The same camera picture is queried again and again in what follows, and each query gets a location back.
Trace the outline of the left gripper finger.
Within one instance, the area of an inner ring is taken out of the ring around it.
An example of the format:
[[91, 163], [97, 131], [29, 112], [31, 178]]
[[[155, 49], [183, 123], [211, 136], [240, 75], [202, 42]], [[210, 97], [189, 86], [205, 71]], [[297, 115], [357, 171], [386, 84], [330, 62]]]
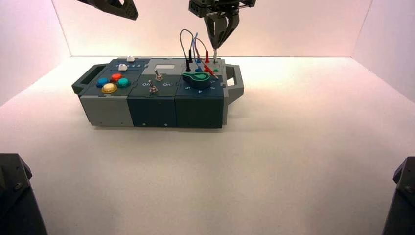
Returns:
[[135, 21], [138, 17], [138, 10], [133, 0], [125, 0], [123, 3], [119, 0], [78, 0], [78, 2], [90, 5], [102, 12], [130, 20]]

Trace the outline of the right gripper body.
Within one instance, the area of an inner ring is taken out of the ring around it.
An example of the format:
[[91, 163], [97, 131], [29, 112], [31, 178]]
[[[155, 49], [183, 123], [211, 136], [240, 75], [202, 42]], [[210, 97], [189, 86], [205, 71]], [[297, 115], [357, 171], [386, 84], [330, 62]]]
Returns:
[[212, 15], [235, 15], [242, 8], [251, 8], [256, 0], [190, 0], [189, 11], [199, 18]]

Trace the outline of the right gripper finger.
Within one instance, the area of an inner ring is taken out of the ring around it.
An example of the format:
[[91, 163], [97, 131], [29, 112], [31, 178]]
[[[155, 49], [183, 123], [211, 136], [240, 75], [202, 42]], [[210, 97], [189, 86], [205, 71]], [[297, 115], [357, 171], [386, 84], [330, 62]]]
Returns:
[[227, 40], [239, 25], [238, 13], [226, 13], [219, 17], [219, 47]]
[[205, 16], [204, 20], [212, 48], [218, 49], [221, 45], [221, 34], [224, 31], [224, 17], [211, 15]]

